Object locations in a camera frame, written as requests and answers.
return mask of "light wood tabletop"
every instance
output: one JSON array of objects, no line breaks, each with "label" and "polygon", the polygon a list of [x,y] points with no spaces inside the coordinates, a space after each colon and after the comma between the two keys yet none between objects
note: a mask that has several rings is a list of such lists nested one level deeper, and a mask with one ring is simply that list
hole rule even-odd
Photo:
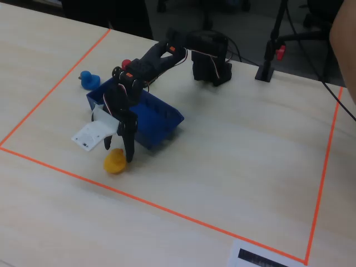
[{"label": "light wood tabletop", "polygon": [[[0,24],[1,260],[226,266],[238,238],[310,266],[352,266],[355,124],[320,82],[275,72],[264,83],[233,62],[231,81],[212,87],[194,81],[188,59],[150,87],[185,120],[153,151],[135,143],[128,170],[108,175],[103,144],[86,152],[71,141],[91,117],[78,76],[105,81],[155,42],[2,4],[10,11],[28,22]],[[42,38],[29,34],[37,17]]]}]

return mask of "blue basket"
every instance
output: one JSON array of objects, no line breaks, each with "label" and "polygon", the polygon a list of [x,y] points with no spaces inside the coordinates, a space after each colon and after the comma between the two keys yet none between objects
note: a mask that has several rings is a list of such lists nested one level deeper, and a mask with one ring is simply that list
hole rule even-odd
[{"label": "blue basket", "polygon": [[[95,104],[103,104],[103,94],[113,79],[104,82],[97,89],[87,94],[91,110]],[[142,91],[140,103],[130,107],[138,115],[139,126],[135,140],[147,149],[158,145],[184,120],[174,107],[164,103],[152,94]]]}]

